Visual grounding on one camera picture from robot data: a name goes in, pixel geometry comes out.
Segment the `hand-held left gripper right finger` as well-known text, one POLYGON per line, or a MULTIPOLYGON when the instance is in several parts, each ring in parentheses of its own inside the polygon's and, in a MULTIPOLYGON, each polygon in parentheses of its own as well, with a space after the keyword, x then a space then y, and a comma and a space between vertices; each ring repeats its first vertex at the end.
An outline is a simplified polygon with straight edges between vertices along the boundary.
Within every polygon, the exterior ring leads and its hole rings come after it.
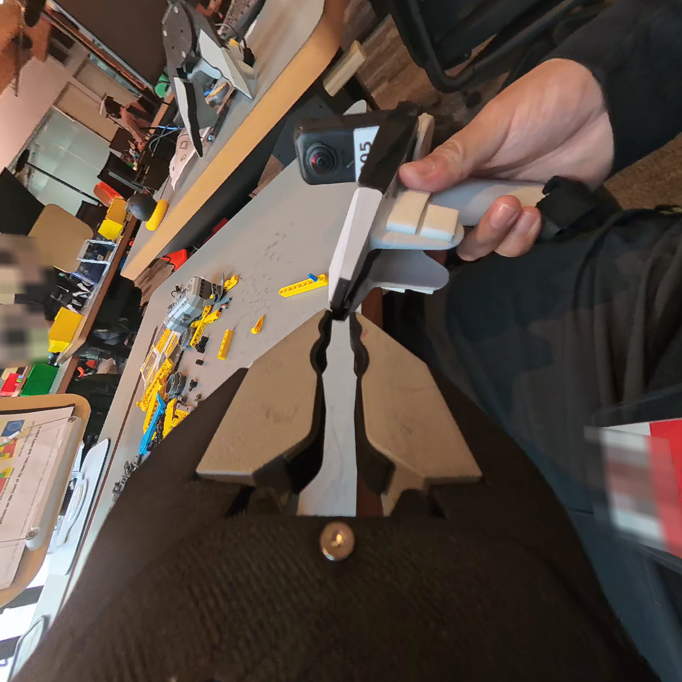
POLYGON ((357 379, 357 471, 391 514, 405 492, 472 484, 482 472, 429 367, 361 314, 349 320, 357 379))

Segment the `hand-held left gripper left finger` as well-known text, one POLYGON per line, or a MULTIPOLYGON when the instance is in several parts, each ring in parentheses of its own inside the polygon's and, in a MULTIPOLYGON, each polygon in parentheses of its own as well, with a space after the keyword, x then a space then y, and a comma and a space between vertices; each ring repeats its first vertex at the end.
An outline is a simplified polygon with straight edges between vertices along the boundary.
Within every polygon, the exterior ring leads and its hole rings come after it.
POLYGON ((331 311, 305 321, 243 373, 196 473, 252 488, 303 490, 319 473, 331 311))

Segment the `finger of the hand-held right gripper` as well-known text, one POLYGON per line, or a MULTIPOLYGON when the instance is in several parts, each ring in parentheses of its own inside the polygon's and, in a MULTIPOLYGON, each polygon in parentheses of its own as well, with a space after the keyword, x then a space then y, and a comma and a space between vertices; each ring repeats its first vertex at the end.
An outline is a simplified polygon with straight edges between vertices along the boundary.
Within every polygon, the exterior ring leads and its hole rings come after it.
POLYGON ((355 190, 329 266, 328 303, 334 320, 351 311, 351 292, 367 254, 372 223, 383 198, 377 189, 355 190))
POLYGON ((331 318, 343 321, 360 307, 378 285, 374 281, 373 268, 378 260, 376 254, 367 254, 360 266, 359 271, 352 278, 339 277, 335 288, 330 289, 333 295, 330 299, 331 318))

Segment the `long yellow brick beam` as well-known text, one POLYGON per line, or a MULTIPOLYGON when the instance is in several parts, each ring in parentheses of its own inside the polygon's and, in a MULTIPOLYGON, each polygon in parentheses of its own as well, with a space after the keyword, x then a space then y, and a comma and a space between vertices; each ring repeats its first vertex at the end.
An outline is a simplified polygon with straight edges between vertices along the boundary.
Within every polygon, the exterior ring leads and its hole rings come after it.
POLYGON ((326 275, 326 280, 324 282, 319 281, 318 283, 313 283, 308 279, 308 277, 302 281, 296 282, 292 285, 287 285, 282 287, 278 294, 281 297, 292 297, 298 294, 307 293, 310 291, 315 291, 316 289, 328 286, 329 279, 326 275))

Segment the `person's right forearm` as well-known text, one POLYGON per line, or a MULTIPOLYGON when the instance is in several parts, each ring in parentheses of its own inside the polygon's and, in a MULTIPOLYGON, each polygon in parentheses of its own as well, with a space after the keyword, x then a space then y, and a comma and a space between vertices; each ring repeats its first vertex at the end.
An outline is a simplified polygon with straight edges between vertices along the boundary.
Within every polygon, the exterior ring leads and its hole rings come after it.
POLYGON ((615 1, 551 58, 581 64, 600 84, 615 145, 611 174, 680 134, 680 1, 615 1))

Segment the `grey desk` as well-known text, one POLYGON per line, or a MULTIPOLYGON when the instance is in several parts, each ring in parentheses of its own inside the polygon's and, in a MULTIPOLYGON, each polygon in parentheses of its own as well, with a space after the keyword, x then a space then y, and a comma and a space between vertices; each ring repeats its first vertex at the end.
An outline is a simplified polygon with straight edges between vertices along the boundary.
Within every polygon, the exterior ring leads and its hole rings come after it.
POLYGON ((238 514, 239 484, 195 469, 245 369, 327 304, 322 290, 278 290, 328 272, 355 184, 312 186, 290 164, 160 285, 100 432, 107 471, 68 578, 49 577, 39 607, 49 628, 14 681, 275 681, 325 666, 316 637, 340 595, 319 535, 328 520, 238 514), (160 333, 171 286, 191 276, 240 282, 199 369, 197 415, 173 431, 127 482, 112 487, 142 439, 139 368, 160 333), (251 328, 261 315, 260 334, 251 328), (227 359, 217 359, 226 329, 227 359))

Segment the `person's right hand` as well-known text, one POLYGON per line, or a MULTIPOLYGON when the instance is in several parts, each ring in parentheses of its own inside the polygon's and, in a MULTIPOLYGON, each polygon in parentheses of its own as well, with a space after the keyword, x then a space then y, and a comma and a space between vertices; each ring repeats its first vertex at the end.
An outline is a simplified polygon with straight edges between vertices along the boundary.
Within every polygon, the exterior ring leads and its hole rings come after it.
POLYGON ((614 155, 600 83, 581 64, 550 59, 399 175, 407 188, 423 192, 472 177, 546 183, 560 176, 594 189, 608 178, 614 155))

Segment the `bundle of yellow beams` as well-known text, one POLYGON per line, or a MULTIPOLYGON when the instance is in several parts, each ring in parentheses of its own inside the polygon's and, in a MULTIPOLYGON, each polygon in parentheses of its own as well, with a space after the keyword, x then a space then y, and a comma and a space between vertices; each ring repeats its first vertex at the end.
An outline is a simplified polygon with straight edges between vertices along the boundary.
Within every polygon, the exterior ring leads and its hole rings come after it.
POLYGON ((190 414, 194 408, 189 403, 189 397, 198 383, 195 380, 189 379, 187 376, 187 382, 182 395, 177 399, 169 401, 166 399, 164 387, 167 378, 175 372, 181 372, 176 369, 176 365, 177 363, 175 361, 172 359, 167 359, 160 366, 156 376, 152 379, 152 381, 147 385, 145 384, 142 397, 136 403, 137 407, 141 410, 141 412, 144 413, 142 435, 145 427, 149 423, 152 413, 155 411, 158 404, 166 406, 162 440, 164 440, 170 434, 170 432, 190 414))

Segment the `yellow angled brick beam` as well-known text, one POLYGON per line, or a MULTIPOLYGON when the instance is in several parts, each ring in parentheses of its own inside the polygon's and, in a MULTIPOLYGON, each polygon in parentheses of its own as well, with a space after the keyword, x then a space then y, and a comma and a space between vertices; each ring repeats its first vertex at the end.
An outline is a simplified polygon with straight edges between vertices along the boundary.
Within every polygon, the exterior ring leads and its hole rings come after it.
POLYGON ((231 299, 228 299, 227 302, 219 304, 215 310, 213 309, 212 305, 206 305, 204 307, 200 319, 195 320, 191 324, 191 327, 194 329, 194 333, 190 341, 190 346, 192 348, 198 348, 205 328, 209 324, 216 322, 222 316, 223 311, 229 307, 230 302, 231 299))

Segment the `yellow grey sticker sheet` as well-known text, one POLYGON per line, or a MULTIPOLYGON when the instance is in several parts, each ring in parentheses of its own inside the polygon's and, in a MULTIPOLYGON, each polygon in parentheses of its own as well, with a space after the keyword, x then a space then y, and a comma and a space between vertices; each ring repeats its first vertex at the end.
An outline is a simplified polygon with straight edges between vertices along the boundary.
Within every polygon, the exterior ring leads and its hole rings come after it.
POLYGON ((172 356, 179 343, 180 336, 181 334, 178 331, 172 331, 168 328, 157 335, 140 369, 144 384, 149 384, 156 376, 160 366, 172 356))

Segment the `grey brick battery box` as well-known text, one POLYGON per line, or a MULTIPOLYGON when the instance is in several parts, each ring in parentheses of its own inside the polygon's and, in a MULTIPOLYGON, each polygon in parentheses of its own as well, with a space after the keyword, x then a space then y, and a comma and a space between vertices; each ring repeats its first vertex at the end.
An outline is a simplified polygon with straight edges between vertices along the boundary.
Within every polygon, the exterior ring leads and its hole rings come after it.
POLYGON ((213 283, 200 276, 190 278, 183 288, 173 292, 174 298, 168 306, 164 326, 171 331, 182 333, 191 323, 200 319, 204 309, 213 308, 221 301, 225 292, 225 279, 219 284, 213 283))

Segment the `wood rimmed grey table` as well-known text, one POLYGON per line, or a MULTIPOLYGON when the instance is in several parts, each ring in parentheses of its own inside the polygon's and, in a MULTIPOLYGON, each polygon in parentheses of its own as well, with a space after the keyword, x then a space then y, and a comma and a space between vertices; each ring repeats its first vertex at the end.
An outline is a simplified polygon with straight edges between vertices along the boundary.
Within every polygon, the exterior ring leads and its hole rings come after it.
POLYGON ((140 227, 122 269, 135 280, 158 256, 232 217, 255 187, 289 111, 317 89, 337 55, 343 1, 266 1, 247 45, 256 57, 256 95, 238 91, 212 146, 193 158, 173 190, 156 230, 140 227))

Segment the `wooden document stand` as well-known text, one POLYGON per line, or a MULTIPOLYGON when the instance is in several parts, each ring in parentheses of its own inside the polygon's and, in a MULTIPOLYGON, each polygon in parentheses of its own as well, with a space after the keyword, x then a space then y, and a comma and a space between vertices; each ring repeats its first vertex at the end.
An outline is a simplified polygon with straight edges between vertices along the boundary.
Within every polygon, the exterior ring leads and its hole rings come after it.
POLYGON ((34 409, 42 410, 51 406, 68 406, 74 405, 75 416, 79 420, 79 425, 74 428, 71 444, 67 450, 69 458, 67 464, 70 465, 70 471, 67 472, 62 469, 58 476, 57 497, 53 503, 51 511, 53 516, 50 520, 54 521, 48 541, 45 542, 38 550, 34 552, 27 552, 24 554, 19 573, 13 582, 12 586, 7 589, 1 589, 1 606, 6 606, 10 601, 17 597, 33 579, 37 576, 40 568, 46 558, 48 547, 52 539, 59 511, 66 493, 67 484, 70 480, 72 468, 76 460, 76 455, 79 452, 81 441, 83 440, 87 422, 90 419, 91 409, 88 401, 81 396, 71 394, 47 394, 43 396, 20 396, 20 397, 3 397, 1 399, 1 414, 9 413, 11 411, 30 411, 34 409))

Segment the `paper sheet with drawings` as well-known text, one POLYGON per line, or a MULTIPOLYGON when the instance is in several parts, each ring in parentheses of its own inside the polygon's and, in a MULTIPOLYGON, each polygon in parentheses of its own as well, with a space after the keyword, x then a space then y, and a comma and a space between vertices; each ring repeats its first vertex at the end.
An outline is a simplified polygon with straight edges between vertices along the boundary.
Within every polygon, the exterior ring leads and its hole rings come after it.
POLYGON ((202 155, 206 151, 206 145, 202 144, 200 153, 194 146, 188 130, 179 133, 176 141, 175 153, 169 162, 168 176, 170 186, 174 191, 177 190, 183 174, 188 167, 198 160, 202 160, 202 155))

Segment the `yellow storage bin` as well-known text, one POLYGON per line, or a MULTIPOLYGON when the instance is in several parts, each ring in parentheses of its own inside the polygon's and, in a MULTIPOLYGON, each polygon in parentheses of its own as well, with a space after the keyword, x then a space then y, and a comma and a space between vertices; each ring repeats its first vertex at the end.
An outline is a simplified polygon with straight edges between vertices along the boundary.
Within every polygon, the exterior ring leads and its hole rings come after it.
POLYGON ((72 344, 83 319, 80 313, 60 307, 48 333, 49 353, 65 352, 72 344))
POLYGON ((112 242, 117 240, 124 230, 127 214, 126 200, 114 199, 98 228, 98 234, 112 242))

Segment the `green storage bin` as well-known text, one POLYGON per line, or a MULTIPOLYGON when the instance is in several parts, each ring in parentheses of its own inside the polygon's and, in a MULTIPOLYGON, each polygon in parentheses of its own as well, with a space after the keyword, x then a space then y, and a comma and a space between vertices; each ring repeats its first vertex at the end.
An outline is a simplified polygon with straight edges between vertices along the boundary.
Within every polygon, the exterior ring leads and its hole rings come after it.
POLYGON ((37 363, 31 367, 21 383, 21 396, 40 396, 49 394, 55 381, 58 367, 37 363))

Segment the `idle black grey gripper device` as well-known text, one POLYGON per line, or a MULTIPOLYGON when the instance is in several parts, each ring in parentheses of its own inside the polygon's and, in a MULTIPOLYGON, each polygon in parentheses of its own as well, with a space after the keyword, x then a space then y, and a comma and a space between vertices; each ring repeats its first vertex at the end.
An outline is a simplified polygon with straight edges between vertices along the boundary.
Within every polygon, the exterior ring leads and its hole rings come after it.
POLYGON ((166 71, 184 128, 199 158, 202 131, 215 128, 219 114, 207 101, 224 85, 255 98, 258 76, 247 38, 264 1, 231 1, 215 22, 187 1, 169 1, 162 20, 166 71))

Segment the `printed instruction sheet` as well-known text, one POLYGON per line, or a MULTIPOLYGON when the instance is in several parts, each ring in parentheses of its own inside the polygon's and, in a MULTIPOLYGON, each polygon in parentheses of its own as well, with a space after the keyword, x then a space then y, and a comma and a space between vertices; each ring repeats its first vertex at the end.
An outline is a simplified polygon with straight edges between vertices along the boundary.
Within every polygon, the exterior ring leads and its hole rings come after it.
POLYGON ((25 553, 48 541, 58 476, 79 420, 74 405, 1 414, 1 589, 15 581, 25 553))

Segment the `large dark display panel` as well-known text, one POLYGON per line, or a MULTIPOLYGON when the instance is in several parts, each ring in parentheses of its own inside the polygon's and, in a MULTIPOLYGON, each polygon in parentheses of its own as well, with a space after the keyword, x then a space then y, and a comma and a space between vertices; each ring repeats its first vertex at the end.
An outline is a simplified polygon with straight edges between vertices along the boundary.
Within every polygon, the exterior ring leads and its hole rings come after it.
POLYGON ((57 7, 152 90, 166 68, 167 1, 57 1, 57 7))

